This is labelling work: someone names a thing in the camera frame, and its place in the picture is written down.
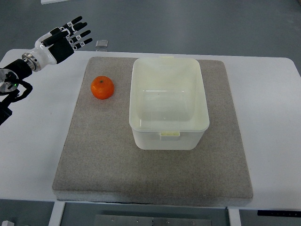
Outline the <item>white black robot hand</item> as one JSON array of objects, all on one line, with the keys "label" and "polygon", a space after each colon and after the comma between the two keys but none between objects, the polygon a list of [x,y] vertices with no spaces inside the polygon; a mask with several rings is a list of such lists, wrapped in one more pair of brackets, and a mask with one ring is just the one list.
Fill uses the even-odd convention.
[{"label": "white black robot hand", "polygon": [[[81,34],[75,34],[87,26],[87,22],[80,22],[81,20],[82,16],[79,16],[38,38],[35,41],[34,48],[22,55],[22,60],[28,64],[32,71],[38,72],[47,65],[61,63],[70,57],[74,50],[91,43],[93,41],[92,38],[79,41],[89,35],[91,33],[90,30]],[[66,36],[69,34],[75,35],[67,40]]]}]

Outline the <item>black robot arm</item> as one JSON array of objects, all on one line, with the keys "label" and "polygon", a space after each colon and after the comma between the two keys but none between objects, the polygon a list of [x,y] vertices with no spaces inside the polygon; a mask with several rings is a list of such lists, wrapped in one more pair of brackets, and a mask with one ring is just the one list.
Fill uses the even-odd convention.
[{"label": "black robot arm", "polygon": [[82,16],[79,16],[41,36],[33,49],[0,69],[0,95],[5,97],[0,102],[1,123],[12,115],[9,105],[26,98],[31,93],[32,85],[25,82],[25,78],[47,65],[63,62],[76,50],[92,42],[92,38],[83,40],[91,33],[90,30],[79,33],[87,26],[87,23],[81,20]]}]

